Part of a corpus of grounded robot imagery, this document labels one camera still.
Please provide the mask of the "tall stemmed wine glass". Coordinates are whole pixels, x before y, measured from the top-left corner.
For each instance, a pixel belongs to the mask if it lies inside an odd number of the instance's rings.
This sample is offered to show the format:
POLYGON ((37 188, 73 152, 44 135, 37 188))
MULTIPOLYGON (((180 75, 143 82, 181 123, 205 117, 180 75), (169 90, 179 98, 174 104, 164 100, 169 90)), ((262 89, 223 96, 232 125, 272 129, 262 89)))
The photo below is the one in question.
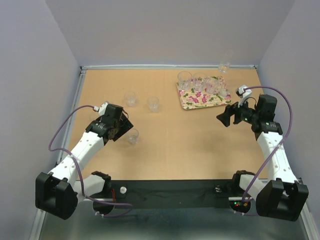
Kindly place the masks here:
POLYGON ((231 58, 233 56, 233 51, 231 49, 228 49, 222 56, 222 59, 219 63, 219 66, 218 66, 218 70, 221 72, 221 73, 227 73, 230 69, 230 65, 231 65, 231 58))

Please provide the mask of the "large clear tumbler glass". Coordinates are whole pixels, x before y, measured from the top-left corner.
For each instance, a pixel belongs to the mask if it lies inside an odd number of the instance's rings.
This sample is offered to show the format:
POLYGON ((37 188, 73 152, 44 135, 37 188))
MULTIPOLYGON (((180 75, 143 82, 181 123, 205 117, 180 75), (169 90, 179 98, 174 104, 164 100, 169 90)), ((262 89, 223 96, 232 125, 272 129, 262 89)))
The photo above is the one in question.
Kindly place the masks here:
POLYGON ((178 89, 181 91, 187 91, 190 88, 192 74, 188 71, 181 71, 178 75, 178 89))

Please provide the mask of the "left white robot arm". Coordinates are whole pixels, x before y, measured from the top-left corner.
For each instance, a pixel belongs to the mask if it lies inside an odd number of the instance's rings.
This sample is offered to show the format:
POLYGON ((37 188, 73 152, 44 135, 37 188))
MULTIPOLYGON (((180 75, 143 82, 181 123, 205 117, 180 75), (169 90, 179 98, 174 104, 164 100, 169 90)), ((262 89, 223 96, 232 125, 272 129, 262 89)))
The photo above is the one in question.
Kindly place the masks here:
POLYGON ((85 128, 72 150, 59 147, 65 158, 48 173, 41 172, 35 180, 35 207, 63 220, 70 218, 85 199, 111 208, 133 208, 130 203, 116 202, 116 191, 108 174, 94 171, 83 178, 82 170, 95 154, 133 128, 122 106, 104 102, 90 108, 98 113, 98 118, 85 128))

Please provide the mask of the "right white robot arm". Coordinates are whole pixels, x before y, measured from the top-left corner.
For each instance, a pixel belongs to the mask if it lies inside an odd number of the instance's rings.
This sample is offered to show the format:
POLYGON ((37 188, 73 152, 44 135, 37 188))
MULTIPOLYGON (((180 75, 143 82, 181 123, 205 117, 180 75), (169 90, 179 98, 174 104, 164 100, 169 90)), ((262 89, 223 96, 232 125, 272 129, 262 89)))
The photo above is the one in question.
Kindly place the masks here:
POLYGON ((256 212, 261 217, 296 221, 309 196, 308 187, 299 183, 291 170, 284 146, 281 125, 274 121, 277 99, 261 94, 254 108, 247 102, 227 105, 217 119, 225 127, 246 122, 251 125, 255 139, 262 150, 263 167, 267 169, 268 181, 258 179, 258 173, 238 170, 230 182, 231 192, 245 194, 244 203, 255 201, 256 212))

